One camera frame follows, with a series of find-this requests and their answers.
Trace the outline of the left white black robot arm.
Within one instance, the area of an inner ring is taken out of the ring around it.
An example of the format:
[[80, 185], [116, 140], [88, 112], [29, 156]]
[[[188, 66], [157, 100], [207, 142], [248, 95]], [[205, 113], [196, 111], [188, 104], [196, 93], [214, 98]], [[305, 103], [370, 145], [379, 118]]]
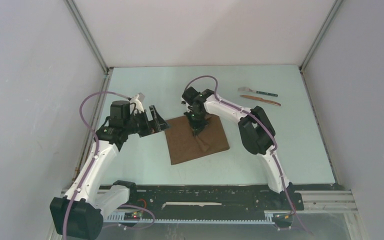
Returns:
[[104, 174], [130, 135], [146, 137], [169, 128], [154, 105], [149, 107], [152, 119], [148, 119], [142, 93], [133, 97], [121, 95], [121, 98], [112, 102], [109, 116], [98, 129], [87, 125], [94, 139], [87, 160], [64, 195], [54, 197], [50, 203], [55, 230], [63, 239], [95, 240], [113, 211], [122, 205], [136, 206], [138, 194], [133, 182], [116, 181], [98, 196]]

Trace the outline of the brown cloth napkin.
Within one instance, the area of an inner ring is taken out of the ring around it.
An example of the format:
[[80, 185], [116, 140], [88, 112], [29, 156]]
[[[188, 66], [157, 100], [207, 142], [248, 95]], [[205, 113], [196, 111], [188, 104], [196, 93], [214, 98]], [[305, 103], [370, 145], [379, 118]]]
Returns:
[[165, 137], [171, 165], [178, 165], [230, 149], [222, 122], [218, 116], [206, 117], [208, 125], [197, 136], [193, 135], [186, 116], [169, 119]]

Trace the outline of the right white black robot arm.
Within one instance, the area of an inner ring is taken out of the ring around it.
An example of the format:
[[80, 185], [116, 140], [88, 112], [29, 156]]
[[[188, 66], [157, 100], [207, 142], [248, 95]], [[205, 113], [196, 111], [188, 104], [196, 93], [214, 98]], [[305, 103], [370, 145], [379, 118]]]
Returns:
[[186, 105], [184, 115], [194, 136], [198, 136], [209, 125], [206, 117], [210, 115], [235, 123], [244, 148], [249, 153], [263, 158], [267, 184], [273, 191], [270, 196], [271, 204], [277, 209], [284, 209], [290, 204], [291, 196], [286, 191], [290, 181], [278, 159], [276, 132], [263, 108], [243, 107], [221, 98], [213, 90], [198, 92], [191, 86], [183, 92], [181, 103]]

